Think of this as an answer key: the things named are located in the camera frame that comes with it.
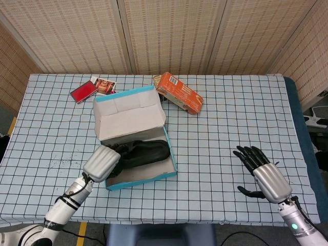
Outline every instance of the robotic hand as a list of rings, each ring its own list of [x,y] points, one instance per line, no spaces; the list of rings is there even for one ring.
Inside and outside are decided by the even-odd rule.
[[[33,224],[21,230],[0,233],[0,246],[53,246],[54,241],[73,214],[90,195],[94,182],[103,182],[120,159],[120,155],[105,146],[99,146],[78,178],[60,196],[46,214],[44,225]]]
[[[310,221],[302,210],[298,197],[291,197],[292,187],[275,164],[270,163],[264,153],[257,147],[237,146],[240,151],[233,151],[239,157],[261,191],[248,191],[238,186],[238,190],[248,197],[266,198],[278,204],[278,211],[285,223],[302,246],[328,245],[328,241]]]

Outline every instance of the red card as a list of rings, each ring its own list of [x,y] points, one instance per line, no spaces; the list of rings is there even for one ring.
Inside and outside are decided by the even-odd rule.
[[[97,87],[89,80],[85,84],[72,91],[71,96],[74,98],[77,104],[80,104],[97,91]]]

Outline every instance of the yellow floor marking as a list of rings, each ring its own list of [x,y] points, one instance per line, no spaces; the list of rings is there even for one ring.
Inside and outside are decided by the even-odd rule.
[[[81,222],[80,230],[78,231],[78,234],[80,236],[85,236],[86,231],[87,231],[87,223],[86,222]],[[84,238],[78,237],[77,242],[76,242],[76,246],[83,246],[83,243],[84,243]]]
[[[8,131],[8,135],[9,135],[9,136],[11,136],[12,131],[14,130],[14,127],[15,127],[15,125],[16,125],[16,120],[17,120],[16,117],[14,117],[14,118],[12,119],[12,122],[11,122],[11,125],[10,125],[10,128],[9,128],[9,131]]]

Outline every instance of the white checkered tablecloth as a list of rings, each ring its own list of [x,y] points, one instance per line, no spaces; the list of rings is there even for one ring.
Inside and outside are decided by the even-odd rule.
[[[152,76],[93,75],[117,81],[116,91],[149,85]],[[42,222],[99,145],[92,101],[76,104],[70,92],[91,74],[34,74],[8,150],[0,166],[0,226]],[[162,107],[178,164],[178,175],[111,191],[104,183],[72,220],[105,223],[213,222],[282,225],[277,206],[248,198],[237,186],[255,190],[254,178],[232,155],[237,145],[257,146],[280,161],[293,194],[319,222],[316,198],[295,133],[282,76],[181,75],[204,97],[190,115],[171,102]]]

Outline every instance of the orange box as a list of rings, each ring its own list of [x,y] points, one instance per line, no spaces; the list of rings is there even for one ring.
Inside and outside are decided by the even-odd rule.
[[[154,84],[159,94],[190,114],[198,114],[203,98],[169,72],[154,77]]]

